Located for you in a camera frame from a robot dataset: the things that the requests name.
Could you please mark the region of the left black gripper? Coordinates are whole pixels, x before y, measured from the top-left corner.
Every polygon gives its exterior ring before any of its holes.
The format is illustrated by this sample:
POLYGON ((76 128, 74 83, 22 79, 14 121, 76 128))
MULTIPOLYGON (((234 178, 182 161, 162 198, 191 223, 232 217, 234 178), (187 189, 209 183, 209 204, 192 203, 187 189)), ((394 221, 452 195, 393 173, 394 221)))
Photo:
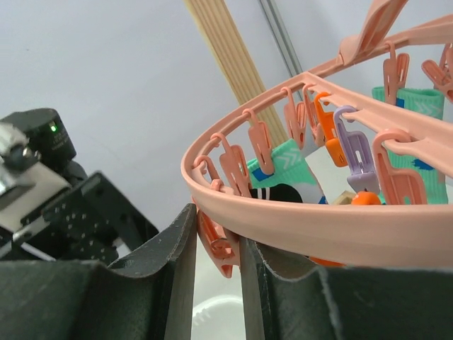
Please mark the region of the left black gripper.
POLYGON ((11 209, 1 213, 3 261, 114 262, 121 244, 133 251, 159 232, 101 172, 34 208, 11 209))

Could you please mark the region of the pink round clip hanger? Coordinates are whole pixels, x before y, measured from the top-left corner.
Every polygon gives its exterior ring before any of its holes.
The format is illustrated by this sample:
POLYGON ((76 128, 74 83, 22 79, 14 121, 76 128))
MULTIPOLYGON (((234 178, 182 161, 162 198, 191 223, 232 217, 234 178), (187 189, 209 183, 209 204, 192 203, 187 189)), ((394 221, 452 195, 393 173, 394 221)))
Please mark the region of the pink round clip hanger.
MULTIPOLYGON (((332 74, 384 54, 386 40, 399 48, 440 45, 452 40, 451 14, 390 35, 403 7, 403 1, 373 1, 362 31, 344 38, 335 58, 288 79, 285 86, 299 90, 308 84, 314 90, 328 92, 331 103, 354 106, 357 111, 349 119, 375 132, 407 132, 407 142, 390 141, 389 149, 419 157, 451 176, 451 123, 381 103, 328 80, 332 74)), ((233 132, 244 120, 243 108, 237 108, 188 148, 180 166, 188 188, 208 185, 203 175, 191 169, 194 155, 208 155, 221 136, 233 132)), ((201 192, 197 206, 231 232, 297 254, 358 266, 452 265, 452 208, 448 205, 323 208, 314 204, 266 203, 243 198, 234 191, 201 192)))

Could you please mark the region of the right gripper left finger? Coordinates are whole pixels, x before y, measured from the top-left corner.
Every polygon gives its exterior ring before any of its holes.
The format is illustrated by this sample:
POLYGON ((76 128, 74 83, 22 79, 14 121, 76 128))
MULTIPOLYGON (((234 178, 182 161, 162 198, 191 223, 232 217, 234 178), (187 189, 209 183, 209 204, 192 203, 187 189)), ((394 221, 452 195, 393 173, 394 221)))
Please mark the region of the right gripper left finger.
POLYGON ((110 266, 1 263, 2 339, 189 339, 197 209, 110 266))

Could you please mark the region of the black sock white stripes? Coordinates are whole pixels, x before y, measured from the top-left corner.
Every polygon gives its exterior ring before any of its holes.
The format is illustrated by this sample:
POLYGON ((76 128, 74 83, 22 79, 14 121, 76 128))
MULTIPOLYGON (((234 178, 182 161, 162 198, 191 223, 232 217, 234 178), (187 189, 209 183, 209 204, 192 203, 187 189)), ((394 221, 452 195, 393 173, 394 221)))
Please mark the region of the black sock white stripes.
POLYGON ((271 187, 252 188, 250 194, 252 198, 260 200, 303 203, 299 191, 286 183, 279 183, 276 186, 271 187))

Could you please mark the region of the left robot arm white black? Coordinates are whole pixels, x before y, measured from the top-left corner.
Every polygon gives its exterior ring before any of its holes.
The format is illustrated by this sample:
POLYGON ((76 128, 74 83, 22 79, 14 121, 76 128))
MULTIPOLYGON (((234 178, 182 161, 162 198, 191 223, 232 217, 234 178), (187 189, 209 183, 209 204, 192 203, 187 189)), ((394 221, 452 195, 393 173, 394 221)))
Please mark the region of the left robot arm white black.
POLYGON ((114 262, 157 228, 101 172, 87 174, 52 108, 1 119, 1 259, 114 262))

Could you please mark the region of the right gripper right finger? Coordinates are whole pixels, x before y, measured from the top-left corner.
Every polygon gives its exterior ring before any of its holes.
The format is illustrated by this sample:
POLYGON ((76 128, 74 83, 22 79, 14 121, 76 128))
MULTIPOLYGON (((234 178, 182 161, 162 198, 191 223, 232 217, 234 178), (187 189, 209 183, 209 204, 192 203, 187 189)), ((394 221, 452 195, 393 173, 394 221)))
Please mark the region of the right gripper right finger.
POLYGON ((452 271, 325 267, 243 238, 248 339, 451 339, 452 271))

